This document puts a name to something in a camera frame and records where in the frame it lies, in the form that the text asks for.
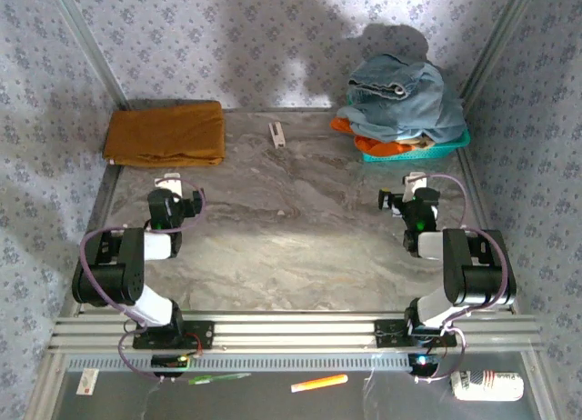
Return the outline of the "teal plastic basket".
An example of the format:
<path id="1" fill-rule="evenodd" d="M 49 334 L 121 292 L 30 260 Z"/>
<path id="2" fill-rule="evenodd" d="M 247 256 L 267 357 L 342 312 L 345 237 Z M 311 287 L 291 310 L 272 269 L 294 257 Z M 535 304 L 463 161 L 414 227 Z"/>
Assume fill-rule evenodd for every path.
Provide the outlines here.
<path id="1" fill-rule="evenodd" d="M 438 159 L 453 153 L 458 148 L 468 146 L 470 141 L 471 136 L 469 131 L 466 129 L 458 139 L 448 143 L 436 144 L 428 149 L 415 149 L 406 153 L 391 155 L 388 157 L 362 154 L 362 159 L 368 163 Z"/>

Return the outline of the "black left controller box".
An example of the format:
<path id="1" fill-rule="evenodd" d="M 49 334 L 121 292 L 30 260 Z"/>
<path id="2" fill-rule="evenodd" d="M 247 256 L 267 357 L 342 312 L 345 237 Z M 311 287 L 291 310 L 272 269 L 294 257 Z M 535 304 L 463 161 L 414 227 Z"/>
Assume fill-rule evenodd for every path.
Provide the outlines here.
<path id="1" fill-rule="evenodd" d="M 189 367 L 189 358 L 184 355 L 153 355 L 150 361 L 156 377 L 178 378 Z"/>

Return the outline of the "small white red card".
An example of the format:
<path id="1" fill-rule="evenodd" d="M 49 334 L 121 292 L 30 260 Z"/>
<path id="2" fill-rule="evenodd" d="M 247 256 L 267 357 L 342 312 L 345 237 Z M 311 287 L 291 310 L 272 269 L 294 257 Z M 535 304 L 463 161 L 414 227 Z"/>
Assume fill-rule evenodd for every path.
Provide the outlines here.
<path id="1" fill-rule="evenodd" d="M 77 395 L 90 396 L 95 391 L 95 385 L 99 376 L 98 368 L 84 368 L 78 386 L 76 388 Z"/>

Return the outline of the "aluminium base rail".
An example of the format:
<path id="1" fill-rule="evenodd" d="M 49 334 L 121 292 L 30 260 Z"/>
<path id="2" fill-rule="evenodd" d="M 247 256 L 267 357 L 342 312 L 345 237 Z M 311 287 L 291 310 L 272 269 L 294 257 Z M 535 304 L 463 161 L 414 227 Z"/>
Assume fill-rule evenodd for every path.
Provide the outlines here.
<path id="1" fill-rule="evenodd" d="M 397 313 L 372 312 L 196 312 L 187 321 L 211 321 L 212 350 L 225 354 L 377 352 L 376 324 Z M 438 347 L 450 354 L 467 344 L 469 352 L 520 352 L 542 345 L 536 319 L 509 311 L 474 313 L 460 319 L 454 344 Z M 48 349 L 52 353 L 113 353 L 129 325 L 116 312 L 86 310 L 58 318 Z"/>

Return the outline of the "black controller box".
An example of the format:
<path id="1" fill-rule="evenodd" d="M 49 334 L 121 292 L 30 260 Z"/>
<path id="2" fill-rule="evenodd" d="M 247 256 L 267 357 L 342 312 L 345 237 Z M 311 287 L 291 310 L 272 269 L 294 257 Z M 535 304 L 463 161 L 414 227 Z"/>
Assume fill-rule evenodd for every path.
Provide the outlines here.
<path id="1" fill-rule="evenodd" d="M 408 363 L 411 375 L 428 378 L 437 372 L 440 359 L 437 355 L 411 354 L 408 356 Z"/>
<path id="2" fill-rule="evenodd" d="M 150 361 L 156 377 L 178 378 L 189 367 L 189 358 L 184 355 L 153 355 Z"/>

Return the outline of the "black right controller box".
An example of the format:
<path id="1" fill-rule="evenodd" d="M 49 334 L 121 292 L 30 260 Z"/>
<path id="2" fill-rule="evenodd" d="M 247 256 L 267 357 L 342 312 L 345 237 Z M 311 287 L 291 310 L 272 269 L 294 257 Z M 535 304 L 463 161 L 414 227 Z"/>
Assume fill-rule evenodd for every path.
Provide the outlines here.
<path id="1" fill-rule="evenodd" d="M 408 363 L 411 375 L 428 378 L 437 372 L 440 359 L 437 355 L 411 354 L 408 356 Z"/>

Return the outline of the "green pen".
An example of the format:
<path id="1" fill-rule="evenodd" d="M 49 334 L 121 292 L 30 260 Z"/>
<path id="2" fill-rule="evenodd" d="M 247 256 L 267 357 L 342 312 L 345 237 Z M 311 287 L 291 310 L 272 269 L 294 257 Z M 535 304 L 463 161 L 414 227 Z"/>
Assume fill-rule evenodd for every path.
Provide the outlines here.
<path id="1" fill-rule="evenodd" d="M 214 382 L 239 380 L 250 377 L 251 373 L 235 373 L 226 375 L 200 375 L 188 380 L 189 385 L 207 385 Z"/>

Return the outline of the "beige garment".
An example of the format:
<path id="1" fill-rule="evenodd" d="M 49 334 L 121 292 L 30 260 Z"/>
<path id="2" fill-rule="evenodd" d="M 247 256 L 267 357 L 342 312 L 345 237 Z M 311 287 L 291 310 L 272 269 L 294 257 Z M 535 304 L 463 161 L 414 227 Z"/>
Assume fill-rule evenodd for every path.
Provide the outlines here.
<path id="1" fill-rule="evenodd" d="M 427 135 L 421 135 L 414 138 L 409 138 L 405 140 L 399 140 L 400 145 L 410 146 L 412 149 L 426 150 L 430 149 L 436 144 L 436 142 Z"/>

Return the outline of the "orange marker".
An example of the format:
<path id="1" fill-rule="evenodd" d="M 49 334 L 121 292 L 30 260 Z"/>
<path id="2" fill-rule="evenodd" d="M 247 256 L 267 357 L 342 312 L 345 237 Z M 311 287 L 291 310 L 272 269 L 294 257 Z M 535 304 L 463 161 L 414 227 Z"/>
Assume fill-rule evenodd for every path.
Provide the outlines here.
<path id="1" fill-rule="evenodd" d="M 297 384 L 292 384 L 290 386 L 290 391 L 292 394 L 313 391 L 321 388 L 327 388 L 331 386 L 343 385 L 348 382 L 348 375 L 331 375 L 326 377 L 317 378 L 314 380 L 309 380 Z"/>

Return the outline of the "orange garment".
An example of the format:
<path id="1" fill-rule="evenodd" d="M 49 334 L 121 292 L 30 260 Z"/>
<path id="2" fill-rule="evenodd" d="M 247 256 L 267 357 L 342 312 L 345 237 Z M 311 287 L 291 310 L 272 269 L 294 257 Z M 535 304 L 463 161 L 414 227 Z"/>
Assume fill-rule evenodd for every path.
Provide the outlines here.
<path id="1" fill-rule="evenodd" d="M 348 119 L 335 117 L 330 122 L 330 127 L 338 133 L 352 135 L 356 148 L 363 154 L 375 157 L 390 157 L 401 155 L 414 150 L 412 145 L 398 142 L 381 142 L 373 138 L 357 135 L 352 129 Z"/>

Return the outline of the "aluminium frame post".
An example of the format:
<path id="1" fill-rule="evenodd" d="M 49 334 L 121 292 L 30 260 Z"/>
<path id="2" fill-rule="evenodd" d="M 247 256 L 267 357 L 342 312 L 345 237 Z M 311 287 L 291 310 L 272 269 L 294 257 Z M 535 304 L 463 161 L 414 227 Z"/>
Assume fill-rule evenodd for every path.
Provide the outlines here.
<path id="1" fill-rule="evenodd" d="M 532 0 L 507 0 L 502 9 L 499 18 L 496 20 L 492 28 L 486 44 L 479 54 L 477 62 L 474 65 L 472 72 L 465 81 L 461 96 L 464 103 L 464 110 L 468 112 L 484 88 L 487 79 L 491 75 L 493 69 L 504 49 L 506 48 L 509 39 L 514 34 L 519 26 L 527 8 Z"/>
<path id="2" fill-rule="evenodd" d="M 118 109 L 128 110 L 130 105 L 125 93 L 117 82 L 104 53 L 101 51 L 75 0 L 55 0 L 55 3 L 75 40 L 81 47 L 85 59 L 94 69 L 96 77 L 105 87 L 115 106 Z"/>

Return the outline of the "light blue trousers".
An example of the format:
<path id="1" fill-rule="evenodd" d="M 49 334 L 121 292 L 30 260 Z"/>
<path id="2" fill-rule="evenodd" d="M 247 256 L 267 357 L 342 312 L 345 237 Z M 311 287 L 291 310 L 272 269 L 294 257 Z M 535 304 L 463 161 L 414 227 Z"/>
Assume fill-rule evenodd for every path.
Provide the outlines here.
<path id="1" fill-rule="evenodd" d="M 349 80 L 348 104 L 336 115 L 355 134 L 382 142 L 426 135 L 447 143 L 466 129 L 460 100 L 426 64 L 361 68 Z"/>

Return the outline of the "folded brown trousers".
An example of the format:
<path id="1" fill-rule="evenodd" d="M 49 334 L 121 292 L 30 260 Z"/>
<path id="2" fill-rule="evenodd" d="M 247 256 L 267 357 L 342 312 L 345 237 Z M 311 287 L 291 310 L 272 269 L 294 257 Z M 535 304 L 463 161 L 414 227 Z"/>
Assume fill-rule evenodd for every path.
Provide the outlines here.
<path id="1" fill-rule="evenodd" d="M 112 114 L 103 158 L 144 168 L 218 165 L 226 157 L 226 121 L 217 101 Z"/>

